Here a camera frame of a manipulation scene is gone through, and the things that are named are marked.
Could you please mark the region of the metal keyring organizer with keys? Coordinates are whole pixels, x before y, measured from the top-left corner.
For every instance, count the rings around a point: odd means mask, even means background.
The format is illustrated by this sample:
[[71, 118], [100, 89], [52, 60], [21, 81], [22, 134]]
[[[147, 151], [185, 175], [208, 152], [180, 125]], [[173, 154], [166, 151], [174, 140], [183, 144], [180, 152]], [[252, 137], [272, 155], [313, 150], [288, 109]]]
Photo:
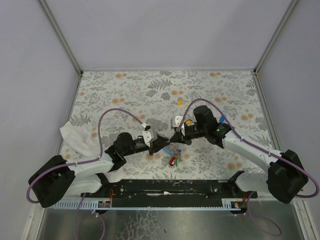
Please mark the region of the metal keyring organizer with keys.
[[171, 143], [170, 145], [165, 146], [162, 149], [167, 155], [170, 156], [168, 164], [173, 167], [179, 167], [181, 156], [182, 156], [182, 149], [178, 146], [177, 143]]

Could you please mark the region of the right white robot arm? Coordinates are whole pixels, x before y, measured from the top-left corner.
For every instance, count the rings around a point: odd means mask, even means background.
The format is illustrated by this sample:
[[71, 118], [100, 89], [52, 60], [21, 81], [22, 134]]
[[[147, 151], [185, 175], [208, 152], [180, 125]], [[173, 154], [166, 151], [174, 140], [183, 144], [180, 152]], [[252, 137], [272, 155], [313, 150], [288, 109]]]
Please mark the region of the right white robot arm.
[[226, 122], [218, 122], [205, 105], [196, 107], [193, 114], [196, 121], [192, 124], [186, 124], [182, 116], [171, 118], [174, 135], [170, 142], [191, 145], [193, 139], [204, 137], [212, 145], [232, 151], [260, 167], [263, 173], [242, 173], [236, 179], [236, 185], [242, 191], [270, 193], [278, 201], [288, 204], [308, 183], [308, 177], [301, 172], [303, 165], [294, 151], [281, 152], [244, 139]]

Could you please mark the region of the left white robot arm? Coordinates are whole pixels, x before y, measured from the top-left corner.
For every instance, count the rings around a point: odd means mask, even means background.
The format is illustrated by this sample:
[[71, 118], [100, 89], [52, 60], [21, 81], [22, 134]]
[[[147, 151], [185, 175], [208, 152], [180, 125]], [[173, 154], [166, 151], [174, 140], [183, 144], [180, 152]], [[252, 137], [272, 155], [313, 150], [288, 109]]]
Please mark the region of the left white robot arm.
[[122, 179], [119, 173], [127, 162], [126, 156], [145, 151], [153, 155], [169, 144], [168, 138], [158, 134], [144, 133], [133, 139], [130, 133], [123, 132], [95, 159], [67, 162], [56, 155], [28, 180], [27, 200], [48, 208], [65, 197], [107, 190], [111, 183]]

